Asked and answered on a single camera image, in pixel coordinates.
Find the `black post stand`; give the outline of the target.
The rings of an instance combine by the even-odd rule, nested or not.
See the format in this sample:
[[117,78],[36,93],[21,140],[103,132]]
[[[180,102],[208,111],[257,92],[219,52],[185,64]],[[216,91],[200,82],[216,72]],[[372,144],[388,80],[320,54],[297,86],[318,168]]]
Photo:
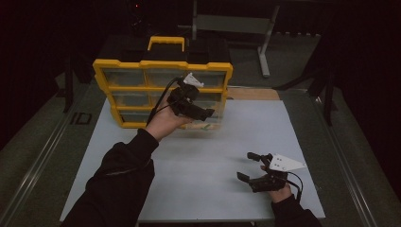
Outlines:
[[68,113],[73,102],[74,102],[74,91],[73,91],[73,69],[71,63],[71,56],[68,55],[64,61],[65,72],[64,72],[64,112]]

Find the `grey metal stand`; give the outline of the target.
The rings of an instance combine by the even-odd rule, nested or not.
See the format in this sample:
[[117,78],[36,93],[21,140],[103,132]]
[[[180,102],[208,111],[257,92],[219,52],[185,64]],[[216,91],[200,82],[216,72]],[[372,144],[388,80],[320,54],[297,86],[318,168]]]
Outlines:
[[268,78],[270,76],[270,69],[266,52],[280,6],[274,5],[272,7],[272,13],[269,18],[236,17],[198,14],[199,1],[200,0],[193,0],[191,38],[196,40],[199,30],[263,34],[265,40],[257,48],[257,53],[262,76]]

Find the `grid of clear drawers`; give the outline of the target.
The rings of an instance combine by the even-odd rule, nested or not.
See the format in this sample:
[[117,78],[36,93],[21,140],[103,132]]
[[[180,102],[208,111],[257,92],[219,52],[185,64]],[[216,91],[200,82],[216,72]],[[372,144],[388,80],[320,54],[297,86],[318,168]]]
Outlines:
[[214,110],[205,123],[218,124],[223,117],[229,78],[226,71],[106,68],[102,73],[104,85],[100,87],[110,102],[113,118],[122,127],[143,127],[166,86],[174,78],[184,79],[188,74],[203,84],[193,103],[204,110]]

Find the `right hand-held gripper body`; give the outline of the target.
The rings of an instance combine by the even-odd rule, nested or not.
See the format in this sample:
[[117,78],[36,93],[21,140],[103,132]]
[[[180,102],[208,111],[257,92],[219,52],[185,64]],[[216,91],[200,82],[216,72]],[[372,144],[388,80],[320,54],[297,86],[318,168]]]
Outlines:
[[[262,162],[266,175],[257,179],[251,179],[250,187],[253,192],[277,191],[282,189],[286,183],[294,186],[298,193],[304,189],[301,178],[293,173],[293,170],[305,168],[306,164],[290,159],[280,154],[272,154],[271,162]],[[295,176],[301,185],[298,185],[288,179],[288,175]]]

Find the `wooden board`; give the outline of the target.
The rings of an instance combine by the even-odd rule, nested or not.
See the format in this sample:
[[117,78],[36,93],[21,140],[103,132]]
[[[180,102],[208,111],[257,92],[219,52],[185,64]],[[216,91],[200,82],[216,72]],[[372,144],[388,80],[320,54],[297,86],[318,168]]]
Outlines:
[[234,100],[279,100],[275,90],[265,88],[229,88],[228,98]]

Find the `clear plastic drawer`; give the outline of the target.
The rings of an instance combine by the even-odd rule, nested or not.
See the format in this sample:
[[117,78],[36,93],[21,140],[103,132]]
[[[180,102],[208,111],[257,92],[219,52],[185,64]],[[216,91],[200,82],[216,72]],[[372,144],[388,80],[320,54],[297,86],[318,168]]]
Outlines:
[[201,128],[207,124],[211,125],[208,131],[218,130],[221,127],[221,120],[219,118],[207,118],[205,121],[191,119],[186,124],[181,125],[180,129],[188,131],[203,131]]

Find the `black tripod stand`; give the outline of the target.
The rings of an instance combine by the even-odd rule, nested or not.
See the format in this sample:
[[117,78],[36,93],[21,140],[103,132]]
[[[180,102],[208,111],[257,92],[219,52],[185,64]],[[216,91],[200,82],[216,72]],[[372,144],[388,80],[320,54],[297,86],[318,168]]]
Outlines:
[[332,125],[331,111],[332,98],[335,85],[335,69],[333,65],[326,61],[324,63],[308,63],[298,78],[290,80],[287,83],[273,87],[276,91],[285,91],[301,82],[311,79],[312,82],[306,89],[310,96],[319,97],[323,95],[323,118],[328,126]]

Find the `yellow drawer organizer cabinet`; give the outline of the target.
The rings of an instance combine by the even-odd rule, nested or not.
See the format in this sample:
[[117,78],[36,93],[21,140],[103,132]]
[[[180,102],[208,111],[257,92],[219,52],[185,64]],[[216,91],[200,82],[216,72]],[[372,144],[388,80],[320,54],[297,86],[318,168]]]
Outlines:
[[[166,36],[150,38],[111,36],[95,59],[93,67],[100,89],[100,85],[104,85],[102,70],[106,68],[226,71],[229,75],[226,85],[233,74],[227,43],[218,38],[190,40],[184,37]],[[162,100],[167,99],[170,92],[178,87],[178,79],[174,78],[166,86],[157,104],[151,109],[147,123],[152,114],[164,108]]]

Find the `person's left hand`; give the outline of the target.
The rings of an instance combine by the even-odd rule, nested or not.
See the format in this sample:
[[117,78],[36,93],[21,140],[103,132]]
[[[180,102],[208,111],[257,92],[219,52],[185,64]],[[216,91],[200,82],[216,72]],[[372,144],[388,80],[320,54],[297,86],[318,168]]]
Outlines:
[[170,107],[166,106],[157,111],[145,127],[145,130],[157,141],[161,141],[182,125],[191,123],[192,121],[192,118],[177,116]]

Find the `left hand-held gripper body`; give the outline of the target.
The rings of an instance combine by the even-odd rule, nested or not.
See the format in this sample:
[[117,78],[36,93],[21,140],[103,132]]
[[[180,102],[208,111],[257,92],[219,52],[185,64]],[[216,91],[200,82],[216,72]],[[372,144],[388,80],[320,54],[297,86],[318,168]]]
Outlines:
[[179,78],[177,83],[178,87],[170,92],[167,102],[174,114],[188,116],[189,106],[195,105],[193,101],[198,97],[203,83],[199,82],[192,73],[185,78]]

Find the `person's right hand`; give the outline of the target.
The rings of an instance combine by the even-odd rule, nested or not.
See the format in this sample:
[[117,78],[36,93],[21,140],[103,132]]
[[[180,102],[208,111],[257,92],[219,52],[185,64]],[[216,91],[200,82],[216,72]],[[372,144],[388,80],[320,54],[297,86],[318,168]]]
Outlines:
[[292,195],[292,193],[291,193],[291,190],[286,187],[286,188],[279,189],[277,191],[270,191],[269,195],[271,197],[272,202],[278,203],[280,201],[283,201],[283,200],[289,198]]

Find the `metal floor rail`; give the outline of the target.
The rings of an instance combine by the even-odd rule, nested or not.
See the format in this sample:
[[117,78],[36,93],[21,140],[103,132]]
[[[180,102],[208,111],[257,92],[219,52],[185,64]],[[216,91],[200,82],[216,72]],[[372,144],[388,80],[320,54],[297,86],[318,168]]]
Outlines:
[[354,206],[357,209],[359,218],[363,224],[364,227],[378,227],[377,222],[373,216],[373,213],[365,199],[365,196],[363,195],[363,192],[361,190],[361,187],[359,183],[357,182],[357,178],[348,163],[344,150],[340,144],[339,138],[336,135],[334,129],[328,125],[326,122],[324,115],[323,115],[323,102],[322,100],[317,96],[314,97],[312,96],[310,98],[312,102],[312,106],[315,109],[315,112],[317,113],[317,116],[320,120],[320,122],[323,124],[323,128],[328,134],[328,138],[330,140],[330,143],[332,147],[334,148],[335,156],[336,156],[336,161],[338,163],[342,178],[345,181],[345,184],[347,186],[347,189],[349,191],[349,194],[352,198],[352,201],[354,203]]
[[31,191],[35,187],[37,181],[40,179],[48,159],[51,157],[54,149],[58,145],[63,133],[65,132],[65,129],[75,113],[77,106],[87,93],[88,88],[88,84],[82,84],[75,91],[71,107],[66,113],[62,113],[58,118],[57,124],[52,129],[51,134],[47,138],[39,154],[36,156],[35,161],[27,170],[24,178],[11,197],[6,209],[0,215],[0,227],[9,227],[24,206]]

